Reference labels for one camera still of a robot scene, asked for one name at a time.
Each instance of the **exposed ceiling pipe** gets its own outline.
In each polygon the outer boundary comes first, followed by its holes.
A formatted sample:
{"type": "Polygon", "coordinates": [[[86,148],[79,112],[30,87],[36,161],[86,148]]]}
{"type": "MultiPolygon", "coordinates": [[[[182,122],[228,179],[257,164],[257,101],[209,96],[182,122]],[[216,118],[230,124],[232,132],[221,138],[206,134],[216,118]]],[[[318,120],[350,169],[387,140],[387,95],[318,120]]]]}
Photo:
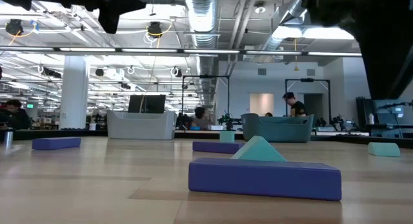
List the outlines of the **exposed ceiling pipe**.
{"type": "MultiPolygon", "coordinates": [[[[302,15],[306,12],[306,9],[301,7],[301,0],[290,0],[289,3],[280,6],[276,9],[272,19],[272,26],[274,27],[274,32],[277,30],[278,26],[285,21],[291,21],[294,18],[303,18],[302,15]]],[[[260,50],[275,51],[283,42],[283,38],[272,37],[274,32],[267,38],[264,44],[261,45],[260,50]]],[[[256,56],[246,58],[245,61],[254,61],[262,63],[268,56],[256,56]]]]}
{"type": "Polygon", "coordinates": [[[255,3],[256,3],[256,0],[250,0],[250,2],[249,2],[248,10],[245,14],[243,24],[241,26],[241,29],[239,30],[239,35],[238,35],[238,38],[237,38],[237,43],[235,44],[235,49],[238,49],[240,44],[241,44],[241,40],[243,39],[245,29],[247,28],[248,20],[250,19],[250,15],[252,13],[252,10],[254,9],[254,4],[255,3]]]}
{"type": "MultiPolygon", "coordinates": [[[[216,32],[217,30],[217,0],[185,0],[188,7],[190,29],[194,32],[216,32]]],[[[213,49],[217,47],[217,36],[192,35],[194,48],[213,49]]],[[[197,72],[199,75],[216,75],[217,67],[212,57],[197,57],[197,72]]],[[[210,79],[200,79],[202,91],[210,90],[210,79]]],[[[206,105],[212,102],[212,95],[203,94],[202,101],[206,105]]]]}
{"type": "Polygon", "coordinates": [[[235,18],[234,28],[232,29],[232,35],[231,35],[230,46],[229,46],[230,48],[234,46],[235,37],[237,36],[237,33],[238,33],[239,23],[241,22],[241,18],[244,12],[245,1],[247,0],[239,0],[237,16],[235,18]]]}

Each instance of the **foam block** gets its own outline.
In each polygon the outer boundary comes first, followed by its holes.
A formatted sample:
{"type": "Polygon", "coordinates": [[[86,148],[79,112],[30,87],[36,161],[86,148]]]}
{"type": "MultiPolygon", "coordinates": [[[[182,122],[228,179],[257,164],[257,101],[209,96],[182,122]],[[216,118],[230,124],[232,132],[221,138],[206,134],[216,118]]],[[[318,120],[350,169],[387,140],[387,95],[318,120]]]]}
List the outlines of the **foam block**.
{"type": "Polygon", "coordinates": [[[192,142],[192,150],[200,152],[215,152],[235,154],[244,143],[221,143],[221,142],[192,142]]]}
{"type": "Polygon", "coordinates": [[[223,143],[233,143],[235,141],[234,131],[220,131],[219,141],[223,143]]]}
{"type": "Polygon", "coordinates": [[[80,137],[50,137],[35,139],[32,143],[33,150],[57,150],[69,147],[80,147],[80,137]]]}
{"type": "Polygon", "coordinates": [[[399,146],[395,143],[369,143],[368,153],[373,156],[400,157],[399,146]]]}
{"type": "Polygon", "coordinates": [[[189,189],[258,196],[341,200],[341,173],[322,163],[198,158],[189,189]]]}
{"type": "Polygon", "coordinates": [[[249,159],[260,161],[287,161],[263,137],[254,136],[235,153],[231,159],[249,159]]]}

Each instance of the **seated person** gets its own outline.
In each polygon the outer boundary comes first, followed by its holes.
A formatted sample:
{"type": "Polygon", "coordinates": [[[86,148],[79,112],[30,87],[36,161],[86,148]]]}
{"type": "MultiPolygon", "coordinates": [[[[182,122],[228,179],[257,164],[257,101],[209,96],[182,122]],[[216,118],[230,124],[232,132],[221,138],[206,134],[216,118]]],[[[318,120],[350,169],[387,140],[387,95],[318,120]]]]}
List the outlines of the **seated person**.
{"type": "Polygon", "coordinates": [[[307,115],[304,104],[296,100],[293,92],[284,94],[283,99],[291,106],[290,117],[305,117],[307,115]]]}
{"type": "Polygon", "coordinates": [[[5,108],[0,108],[0,123],[7,123],[7,127],[16,130],[28,129],[30,118],[26,111],[21,109],[21,102],[13,99],[6,102],[5,108]]]}
{"type": "Polygon", "coordinates": [[[208,119],[207,110],[204,107],[195,109],[195,118],[192,120],[193,127],[200,127],[201,130],[209,130],[211,121],[208,119]]]}

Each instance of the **black monitor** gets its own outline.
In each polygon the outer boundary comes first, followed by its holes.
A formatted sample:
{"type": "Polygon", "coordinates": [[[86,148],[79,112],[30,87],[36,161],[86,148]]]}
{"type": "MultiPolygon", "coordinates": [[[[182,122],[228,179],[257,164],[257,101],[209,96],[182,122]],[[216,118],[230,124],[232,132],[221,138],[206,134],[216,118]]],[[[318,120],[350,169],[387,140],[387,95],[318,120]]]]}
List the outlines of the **black monitor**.
{"type": "MultiPolygon", "coordinates": [[[[143,95],[132,95],[129,100],[128,112],[139,113],[143,95]]],[[[165,110],[165,95],[147,95],[143,98],[141,113],[163,114],[165,110]]]]}

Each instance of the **silver duct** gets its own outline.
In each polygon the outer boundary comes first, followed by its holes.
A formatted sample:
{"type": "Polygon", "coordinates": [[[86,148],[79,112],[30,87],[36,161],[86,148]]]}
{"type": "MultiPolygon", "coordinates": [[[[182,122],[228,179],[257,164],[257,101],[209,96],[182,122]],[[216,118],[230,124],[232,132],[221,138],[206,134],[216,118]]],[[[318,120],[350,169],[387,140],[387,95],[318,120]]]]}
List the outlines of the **silver duct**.
{"type": "MultiPolygon", "coordinates": [[[[275,27],[274,31],[277,30],[278,26],[285,21],[290,21],[293,18],[298,18],[303,15],[305,8],[301,7],[301,0],[290,0],[286,7],[279,7],[273,17],[272,24],[275,27]]],[[[277,50],[283,39],[268,37],[265,43],[261,46],[260,50],[277,50]]],[[[253,61],[262,62],[266,56],[257,56],[253,61]]]]}
{"type": "MultiPolygon", "coordinates": [[[[188,7],[188,20],[193,32],[215,32],[217,30],[217,0],[185,0],[188,7]]],[[[217,36],[192,35],[194,48],[213,49],[217,47],[217,36]]],[[[214,57],[197,57],[197,70],[199,75],[216,75],[217,68],[214,64],[214,57]]],[[[200,79],[201,90],[210,92],[213,89],[211,79],[200,79]]],[[[213,95],[202,94],[205,105],[210,105],[213,95]]]]}

